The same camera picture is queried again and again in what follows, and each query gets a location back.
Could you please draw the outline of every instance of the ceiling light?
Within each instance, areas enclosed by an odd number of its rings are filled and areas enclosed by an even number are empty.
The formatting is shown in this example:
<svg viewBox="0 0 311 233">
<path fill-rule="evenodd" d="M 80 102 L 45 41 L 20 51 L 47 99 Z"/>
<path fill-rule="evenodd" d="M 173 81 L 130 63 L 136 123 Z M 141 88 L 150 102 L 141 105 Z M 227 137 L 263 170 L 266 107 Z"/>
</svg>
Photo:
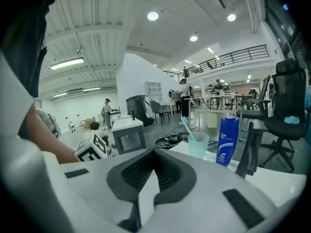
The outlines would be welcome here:
<svg viewBox="0 0 311 233">
<path fill-rule="evenodd" d="M 191 36 L 190 41 L 196 41 L 198 39 L 198 37 L 196 35 Z"/>
<path fill-rule="evenodd" d="M 235 18 L 236 18 L 235 14 L 230 14 L 230 15 L 228 15 L 228 17 L 227 17 L 228 21 L 234 21 Z"/>
<path fill-rule="evenodd" d="M 147 18 L 150 20 L 150 21 L 155 21 L 159 18 L 159 15 L 157 12 L 150 12 L 148 15 L 147 15 Z"/>
<path fill-rule="evenodd" d="M 101 89 L 101 88 L 98 87 L 98 88 L 85 89 L 85 90 L 83 90 L 83 91 L 93 91 L 93 90 L 100 90 L 100 89 Z"/>
<path fill-rule="evenodd" d="M 55 69 L 59 69 L 61 67 L 67 67 L 67 66 L 71 66 L 74 64 L 78 64 L 78 63 L 84 63 L 84 59 L 83 58 L 78 58 L 78 59 L 73 59 L 73 60 L 67 60 L 61 63 L 58 63 L 56 65 L 52 65 L 51 69 L 55 70 Z"/>
<path fill-rule="evenodd" d="M 208 51 L 210 51 L 211 53 L 214 53 L 214 51 L 210 48 L 207 48 Z"/>
<path fill-rule="evenodd" d="M 54 97 L 60 97 L 60 96 L 64 96 L 64 95 L 67 95 L 68 93 L 63 93 L 63 94 L 59 94 L 59 95 L 55 95 Z"/>
</svg>

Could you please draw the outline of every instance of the light blue cup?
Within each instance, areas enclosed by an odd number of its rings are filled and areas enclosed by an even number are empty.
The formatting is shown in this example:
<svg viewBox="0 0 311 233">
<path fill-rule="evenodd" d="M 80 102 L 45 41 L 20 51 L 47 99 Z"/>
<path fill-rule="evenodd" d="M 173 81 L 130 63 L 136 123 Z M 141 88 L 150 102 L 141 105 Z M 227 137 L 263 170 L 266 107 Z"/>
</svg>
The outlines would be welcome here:
<svg viewBox="0 0 311 233">
<path fill-rule="evenodd" d="M 209 136 L 205 133 L 190 134 L 188 136 L 190 155 L 199 159 L 203 159 L 208 148 L 208 141 Z"/>
</svg>

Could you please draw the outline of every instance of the white box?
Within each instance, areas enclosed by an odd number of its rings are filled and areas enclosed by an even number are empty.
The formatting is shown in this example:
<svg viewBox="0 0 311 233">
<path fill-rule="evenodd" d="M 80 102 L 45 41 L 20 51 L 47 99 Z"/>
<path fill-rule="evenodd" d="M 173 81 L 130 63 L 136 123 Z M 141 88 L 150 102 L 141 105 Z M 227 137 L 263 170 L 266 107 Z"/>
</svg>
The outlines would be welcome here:
<svg viewBox="0 0 311 233">
<path fill-rule="evenodd" d="M 80 162 L 106 159 L 108 157 L 108 149 L 100 137 L 95 133 L 90 133 L 80 141 L 74 156 Z"/>
</svg>

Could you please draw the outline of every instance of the black pants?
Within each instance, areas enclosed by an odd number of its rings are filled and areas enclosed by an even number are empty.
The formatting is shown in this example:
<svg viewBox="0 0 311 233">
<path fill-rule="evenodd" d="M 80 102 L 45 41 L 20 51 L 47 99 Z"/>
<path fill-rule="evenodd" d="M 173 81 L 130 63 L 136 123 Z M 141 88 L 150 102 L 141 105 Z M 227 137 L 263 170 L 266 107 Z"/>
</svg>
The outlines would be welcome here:
<svg viewBox="0 0 311 233">
<path fill-rule="evenodd" d="M 181 102 L 180 102 L 180 100 L 176 102 L 176 111 L 177 112 L 181 111 Z"/>
<path fill-rule="evenodd" d="M 190 96 L 185 96 L 181 98 L 181 115 L 183 117 L 189 117 L 189 99 Z"/>
</svg>

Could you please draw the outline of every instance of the black railing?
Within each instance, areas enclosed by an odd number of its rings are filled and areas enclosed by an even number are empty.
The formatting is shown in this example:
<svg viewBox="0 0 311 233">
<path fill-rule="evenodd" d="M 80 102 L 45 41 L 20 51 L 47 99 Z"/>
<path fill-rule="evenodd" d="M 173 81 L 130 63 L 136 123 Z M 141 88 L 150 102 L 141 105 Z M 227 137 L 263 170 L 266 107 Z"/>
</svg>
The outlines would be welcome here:
<svg viewBox="0 0 311 233">
<path fill-rule="evenodd" d="M 193 75 L 209 71 L 215 68 L 231 65 L 234 63 L 242 62 L 242 61 L 248 61 L 248 60 L 254 60 L 254 59 L 260 59 L 260 58 L 266 58 L 270 57 L 267 45 L 260 45 L 255 46 L 247 49 L 241 49 L 238 51 L 230 52 L 221 56 L 218 56 L 217 58 L 213 58 L 207 61 L 204 61 L 200 64 L 197 64 L 193 67 L 190 67 L 187 69 L 188 76 L 191 77 Z M 180 72 L 177 75 L 176 80 L 181 80 L 185 77 L 184 72 Z"/>
</svg>

